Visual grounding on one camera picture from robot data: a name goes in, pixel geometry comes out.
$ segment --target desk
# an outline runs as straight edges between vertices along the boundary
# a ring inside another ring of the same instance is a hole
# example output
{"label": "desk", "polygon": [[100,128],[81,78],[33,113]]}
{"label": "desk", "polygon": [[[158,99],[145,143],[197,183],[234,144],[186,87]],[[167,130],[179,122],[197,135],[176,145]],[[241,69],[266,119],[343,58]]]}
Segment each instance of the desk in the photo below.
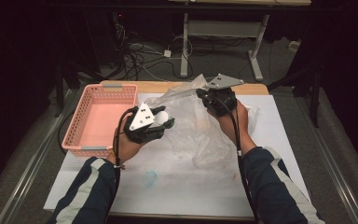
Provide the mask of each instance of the desk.
{"label": "desk", "polygon": [[[188,4],[188,0],[170,0]],[[235,5],[267,5],[267,6],[309,6],[310,0],[198,0],[196,3],[221,3]],[[264,15],[261,22],[238,22],[238,21],[191,21],[188,13],[185,13],[183,31],[183,53],[181,62],[181,77],[187,77],[188,65],[188,36],[189,35],[214,35],[214,36],[236,36],[236,37],[255,37],[255,48],[248,51],[249,61],[253,68],[255,79],[263,80],[260,66],[257,62],[257,52],[260,49],[264,32],[267,28],[269,15]]]}
{"label": "desk", "polygon": [[[138,100],[143,102],[147,97],[160,96],[161,93],[158,92],[164,92],[178,84],[180,83],[139,82]],[[258,145],[273,147],[280,153],[291,178],[309,198],[273,97],[268,95],[266,87],[261,84],[245,84],[236,87],[235,92],[243,103],[261,107],[252,137]],[[164,136],[145,145],[138,155],[127,161],[126,170],[121,173],[120,187],[111,214],[253,218],[239,179],[235,150],[230,161],[225,163],[226,166],[216,164],[208,169],[195,168],[191,158],[173,156]],[[71,152],[67,153],[44,209],[55,208],[85,160],[86,158],[75,157]]]}

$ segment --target navy jacket sleeve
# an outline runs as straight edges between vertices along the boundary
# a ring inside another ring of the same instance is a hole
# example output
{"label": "navy jacket sleeve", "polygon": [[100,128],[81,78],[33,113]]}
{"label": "navy jacket sleeve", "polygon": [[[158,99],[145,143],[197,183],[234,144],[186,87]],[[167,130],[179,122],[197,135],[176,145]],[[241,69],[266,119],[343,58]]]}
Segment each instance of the navy jacket sleeve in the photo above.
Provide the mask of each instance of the navy jacket sleeve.
{"label": "navy jacket sleeve", "polygon": [[249,151],[243,158],[243,171],[264,223],[324,223],[274,150],[256,147]]}
{"label": "navy jacket sleeve", "polygon": [[104,223],[116,195],[116,181],[111,162],[89,158],[48,223]]}

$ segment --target pink basket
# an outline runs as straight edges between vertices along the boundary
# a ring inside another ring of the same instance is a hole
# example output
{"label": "pink basket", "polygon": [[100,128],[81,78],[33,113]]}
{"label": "pink basket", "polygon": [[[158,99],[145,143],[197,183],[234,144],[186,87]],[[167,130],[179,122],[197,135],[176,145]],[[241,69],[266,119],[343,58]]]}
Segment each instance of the pink basket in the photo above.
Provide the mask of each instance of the pink basket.
{"label": "pink basket", "polygon": [[93,84],[86,86],[62,141],[76,156],[106,157],[113,145],[121,115],[137,103],[137,86]]}

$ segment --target white paper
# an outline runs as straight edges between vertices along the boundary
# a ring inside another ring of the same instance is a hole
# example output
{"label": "white paper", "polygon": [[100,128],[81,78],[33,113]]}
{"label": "white paper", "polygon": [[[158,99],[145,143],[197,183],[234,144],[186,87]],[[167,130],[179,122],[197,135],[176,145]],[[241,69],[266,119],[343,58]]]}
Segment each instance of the white paper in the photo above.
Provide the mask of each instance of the white paper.
{"label": "white paper", "polygon": [[[138,101],[160,95],[140,93]],[[273,97],[238,95],[237,98],[245,105],[261,107],[253,139],[257,145],[272,147],[282,156],[292,180],[309,198]],[[191,158],[173,156],[169,147],[162,137],[145,145],[126,162],[111,212],[162,216],[253,216],[241,183],[235,151],[231,164],[216,164],[212,168],[200,169],[194,167]],[[55,208],[85,159],[68,152],[45,209]]]}

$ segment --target clear plastic bag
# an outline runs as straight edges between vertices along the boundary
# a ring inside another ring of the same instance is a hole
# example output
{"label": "clear plastic bag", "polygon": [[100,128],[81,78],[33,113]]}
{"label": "clear plastic bag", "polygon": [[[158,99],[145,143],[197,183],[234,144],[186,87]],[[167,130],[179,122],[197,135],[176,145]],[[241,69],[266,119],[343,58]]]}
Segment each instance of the clear plastic bag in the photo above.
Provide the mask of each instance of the clear plastic bag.
{"label": "clear plastic bag", "polygon": [[[167,91],[159,98],[148,98],[150,107],[165,105],[165,111],[175,118],[174,126],[164,133],[173,154],[178,159],[191,158],[196,167],[213,167],[217,163],[232,162],[236,155],[234,144],[221,131],[218,121],[208,114],[195,89],[203,88],[203,75],[191,83],[185,83]],[[255,117],[257,110],[252,110]],[[255,120],[249,113],[249,124],[255,128]]]}

